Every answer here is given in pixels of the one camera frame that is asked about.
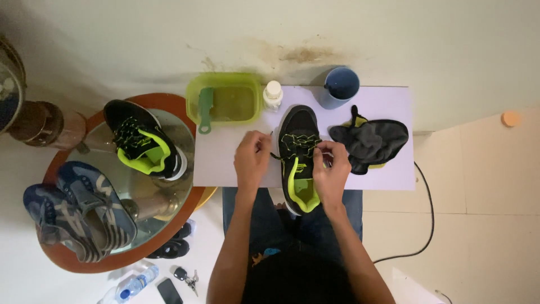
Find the white wall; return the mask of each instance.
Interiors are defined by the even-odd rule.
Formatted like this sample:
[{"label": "white wall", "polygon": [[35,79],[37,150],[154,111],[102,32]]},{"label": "white wall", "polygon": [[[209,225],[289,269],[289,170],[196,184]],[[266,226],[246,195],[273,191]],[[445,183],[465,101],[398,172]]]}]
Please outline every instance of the white wall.
[{"label": "white wall", "polygon": [[539,104],[540,2],[2,0],[29,97],[92,114],[112,98],[183,94],[201,71],[412,88],[415,130]]}]

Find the jeans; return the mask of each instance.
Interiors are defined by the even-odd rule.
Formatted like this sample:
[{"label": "jeans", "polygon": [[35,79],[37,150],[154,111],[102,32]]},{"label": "jeans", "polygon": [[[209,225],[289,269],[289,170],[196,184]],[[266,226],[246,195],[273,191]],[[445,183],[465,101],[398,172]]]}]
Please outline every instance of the jeans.
[{"label": "jeans", "polygon": [[[237,191],[238,188],[223,187],[225,234],[231,223]],[[345,190],[342,202],[350,224],[362,240],[362,190]],[[259,188],[251,213],[249,254],[262,253],[266,248],[309,252],[343,264],[334,229],[321,204],[304,216],[296,217],[295,229],[291,233],[285,229],[268,189]]]}]

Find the glass tabletop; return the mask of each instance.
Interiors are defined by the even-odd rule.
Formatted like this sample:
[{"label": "glass tabletop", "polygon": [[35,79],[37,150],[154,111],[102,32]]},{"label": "glass tabletop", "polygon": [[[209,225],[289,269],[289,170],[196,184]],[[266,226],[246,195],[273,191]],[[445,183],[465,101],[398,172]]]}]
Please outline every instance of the glass tabletop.
[{"label": "glass tabletop", "polygon": [[187,158],[186,172],[176,181],[153,179],[122,164],[114,153],[112,132],[105,123],[93,129],[85,143],[90,151],[74,150],[67,161],[82,161],[98,168],[111,181],[122,204],[135,220],[137,236],[126,247],[113,250],[122,253],[147,242],[158,234],[178,213],[193,186],[195,139],[181,119],[163,110],[149,109],[161,123],[165,134]]}]

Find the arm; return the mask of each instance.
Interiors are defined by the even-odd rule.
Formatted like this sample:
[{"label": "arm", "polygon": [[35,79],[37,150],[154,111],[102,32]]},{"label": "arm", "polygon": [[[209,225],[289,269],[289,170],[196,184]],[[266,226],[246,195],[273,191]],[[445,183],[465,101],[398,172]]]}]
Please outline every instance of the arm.
[{"label": "arm", "polygon": [[208,284],[208,304],[239,304],[246,283],[251,211],[270,158],[271,137],[250,131],[237,148],[238,192],[231,224]]},{"label": "arm", "polygon": [[[334,155],[331,168],[323,166],[323,151],[331,151]],[[395,304],[390,290],[351,226],[345,206],[341,202],[345,182],[350,173],[345,146],[341,143],[323,141],[314,150],[313,162],[315,187],[334,229],[356,299],[361,303]]]}]

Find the microfiber towel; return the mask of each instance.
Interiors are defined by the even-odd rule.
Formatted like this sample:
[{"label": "microfiber towel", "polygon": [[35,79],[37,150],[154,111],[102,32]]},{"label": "microfiber towel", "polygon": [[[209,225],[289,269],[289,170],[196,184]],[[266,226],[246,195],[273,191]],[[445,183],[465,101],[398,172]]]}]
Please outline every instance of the microfiber towel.
[{"label": "microfiber towel", "polygon": [[330,137],[345,145],[353,174],[363,175],[370,165],[384,164],[393,159],[409,140],[407,127],[395,120],[372,120],[357,126],[358,108],[351,108],[353,115],[348,127],[336,125],[329,130]]}]

